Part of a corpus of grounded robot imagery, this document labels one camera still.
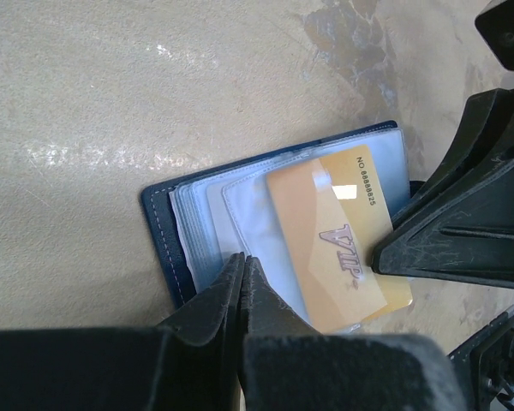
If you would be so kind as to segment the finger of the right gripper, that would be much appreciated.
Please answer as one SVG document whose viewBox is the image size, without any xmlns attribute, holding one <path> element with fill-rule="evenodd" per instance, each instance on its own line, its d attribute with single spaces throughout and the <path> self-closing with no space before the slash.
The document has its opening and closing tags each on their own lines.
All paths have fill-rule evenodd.
<svg viewBox="0 0 514 411">
<path fill-rule="evenodd" d="M 449 149 L 436 171 L 412 191 L 404 216 L 418 212 L 480 163 L 504 133 L 513 114 L 514 88 L 496 88 L 470 96 Z"/>
</svg>

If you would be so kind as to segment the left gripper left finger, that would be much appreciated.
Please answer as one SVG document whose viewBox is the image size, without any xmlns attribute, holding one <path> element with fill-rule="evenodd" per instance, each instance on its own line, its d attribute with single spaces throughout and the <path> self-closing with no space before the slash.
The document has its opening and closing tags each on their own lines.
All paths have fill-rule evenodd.
<svg viewBox="0 0 514 411">
<path fill-rule="evenodd" d="M 0 331 L 0 410 L 236 410 L 245 257 L 150 327 Z"/>
</svg>

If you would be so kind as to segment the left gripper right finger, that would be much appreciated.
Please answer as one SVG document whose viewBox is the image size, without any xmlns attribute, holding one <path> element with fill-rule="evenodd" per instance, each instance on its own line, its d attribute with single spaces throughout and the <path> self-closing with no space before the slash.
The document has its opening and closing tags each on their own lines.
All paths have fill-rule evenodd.
<svg viewBox="0 0 514 411">
<path fill-rule="evenodd" d="M 464 410 L 453 366 L 416 334 L 322 335 L 246 261 L 242 390 L 248 410 Z"/>
</svg>

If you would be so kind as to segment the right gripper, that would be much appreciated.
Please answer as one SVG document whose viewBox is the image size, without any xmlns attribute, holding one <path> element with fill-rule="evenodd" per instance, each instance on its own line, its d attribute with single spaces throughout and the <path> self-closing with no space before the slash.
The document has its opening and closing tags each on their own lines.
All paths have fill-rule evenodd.
<svg viewBox="0 0 514 411">
<path fill-rule="evenodd" d="M 490 2 L 475 26 L 514 84 L 514 1 Z M 371 263 L 378 274 L 514 289 L 514 146 L 405 219 Z M 514 410 L 514 306 L 450 359 L 472 410 Z"/>
</svg>

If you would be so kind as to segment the blue leather card holder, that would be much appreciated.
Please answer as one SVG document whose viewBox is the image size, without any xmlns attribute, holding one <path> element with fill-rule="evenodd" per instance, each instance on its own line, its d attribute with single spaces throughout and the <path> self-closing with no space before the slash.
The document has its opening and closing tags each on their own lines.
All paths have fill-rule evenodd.
<svg viewBox="0 0 514 411">
<path fill-rule="evenodd" d="M 409 203 L 403 132 L 395 122 L 315 140 L 145 188 L 146 213 L 172 298 L 182 306 L 207 289 L 226 260 L 259 260 L 271 288 L 310 323 L 277 213 L 269 173 L 355 146 L 369 147 L 392 219 Z"/>
</svg>

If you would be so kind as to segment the gold VIP card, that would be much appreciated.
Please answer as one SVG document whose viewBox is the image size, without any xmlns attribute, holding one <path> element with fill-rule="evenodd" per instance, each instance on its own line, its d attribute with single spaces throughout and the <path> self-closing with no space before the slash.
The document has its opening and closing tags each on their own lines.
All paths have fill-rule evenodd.
<svg viewBox="0 0 514 411">
<path fill-rule="evenodd" d="M 407 279 L 376 276 L 370 267 L 392 225 L 368 146 L 273 171 L 266 185 L 317 331 L 345 330 L 411 304 Z"/>
</svg>

